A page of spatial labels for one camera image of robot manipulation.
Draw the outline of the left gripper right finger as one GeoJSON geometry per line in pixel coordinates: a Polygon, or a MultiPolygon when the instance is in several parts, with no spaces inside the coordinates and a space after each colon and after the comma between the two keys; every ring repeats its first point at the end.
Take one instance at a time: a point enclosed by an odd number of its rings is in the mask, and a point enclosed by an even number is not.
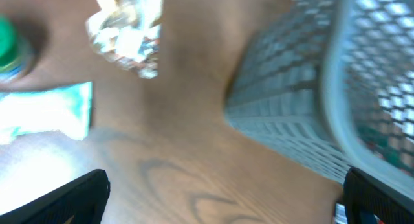
{"type": "Polygon", "coordinates": [[[413,200],[362,170],[345,176],[342,198],[350,224],[413,224],[413,200]]]}

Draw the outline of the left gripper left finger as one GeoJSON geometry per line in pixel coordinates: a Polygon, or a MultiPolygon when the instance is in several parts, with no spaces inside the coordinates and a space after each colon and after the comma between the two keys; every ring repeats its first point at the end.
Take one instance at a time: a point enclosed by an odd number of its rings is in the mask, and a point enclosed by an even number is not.
{"type": "Polygon", "coordinates": [[[111,193],[103,169],[89,173],[1,215],[1,223],[100,224],[111,193]]]}

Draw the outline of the grey plastic basket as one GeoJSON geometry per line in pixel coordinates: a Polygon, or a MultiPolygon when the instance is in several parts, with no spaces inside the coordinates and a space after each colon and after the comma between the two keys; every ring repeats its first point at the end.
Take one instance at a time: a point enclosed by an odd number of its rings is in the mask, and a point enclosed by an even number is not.
{"type": "Polygon", "coordinates": [[[413,0],[296,0],[253,38],[224,114],[328,179],[357,167],[413,197],[413,0]]]}

